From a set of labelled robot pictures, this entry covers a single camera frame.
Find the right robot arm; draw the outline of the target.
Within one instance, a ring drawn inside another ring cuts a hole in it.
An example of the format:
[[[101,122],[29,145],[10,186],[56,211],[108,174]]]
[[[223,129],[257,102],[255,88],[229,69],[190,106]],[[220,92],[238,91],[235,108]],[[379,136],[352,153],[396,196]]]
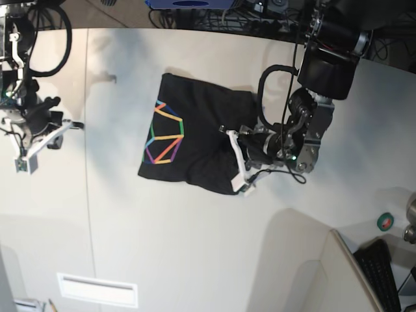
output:
[[[31,68],[42,18],[58,14],[66,31],[66,46],[60,62],[51,70]],[[40,99],[39,78],[56,75],[66,65],[72,50],[72,25],[62,1],[1,2],[1,132],[16,145],[16,161],[23,163],[42,148],[58,150],[67,129],[83,129],[82,122],[66,120],[55,111],[59,97]]]

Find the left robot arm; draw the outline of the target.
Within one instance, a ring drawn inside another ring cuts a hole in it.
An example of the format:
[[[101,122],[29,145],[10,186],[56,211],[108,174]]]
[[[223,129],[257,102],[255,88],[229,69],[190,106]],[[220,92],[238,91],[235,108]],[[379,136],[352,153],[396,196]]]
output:
[[[333,120],[334,100],[348,97],[361,57],[371,44],[366,28],[367,1],[320,1],[308,19],[305,53],[299,68],[272,65],[261,75],[257,89],[257,125],[238,131],[221,127],[237,158],[235,191],[252,186],[259,173],[287,168],[298,182],[313,171],[322,137]],[[267,121],[263,95],[268,76],[287,72],[300,87],[289,91],[280,123]]]

